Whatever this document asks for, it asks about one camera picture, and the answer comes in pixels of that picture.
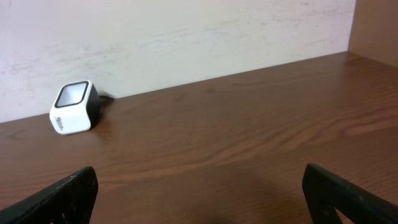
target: wall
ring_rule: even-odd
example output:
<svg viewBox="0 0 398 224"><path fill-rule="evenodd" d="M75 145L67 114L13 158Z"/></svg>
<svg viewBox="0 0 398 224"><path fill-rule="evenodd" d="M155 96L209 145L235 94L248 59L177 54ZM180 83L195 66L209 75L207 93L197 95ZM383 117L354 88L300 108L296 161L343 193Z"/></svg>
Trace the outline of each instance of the wall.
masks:
<svg viewBox="0 0 398 224"><path fill-rule="evenodd" d="M398 67L397 12L397 0L358 0L349 51Z"/></svg>
<svg viewBox="0 0 398 224"><path fill-rule="evenodd" d="M354 0L0 0L0 122L90 79L122 97L348 48Z"/></svg>

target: brown wooden panel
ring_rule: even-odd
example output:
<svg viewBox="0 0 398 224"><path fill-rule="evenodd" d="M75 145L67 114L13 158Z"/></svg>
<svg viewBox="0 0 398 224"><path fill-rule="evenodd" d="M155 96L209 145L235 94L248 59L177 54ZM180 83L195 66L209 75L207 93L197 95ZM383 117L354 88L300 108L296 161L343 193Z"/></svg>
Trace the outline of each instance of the brown wooden panel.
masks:
<svg viewBox="0 0 398 224"><path fill-rule="evenodd" d="M398 68L340 53L0 124L0 206L93 166L92 223L310 223L306 163L398 203Z"/></svg>
<svg viewBox="0 0 398 224"><path fill-rule="evenodd" d="M398 67L398 1L358 0L349 51Z"/></svg>

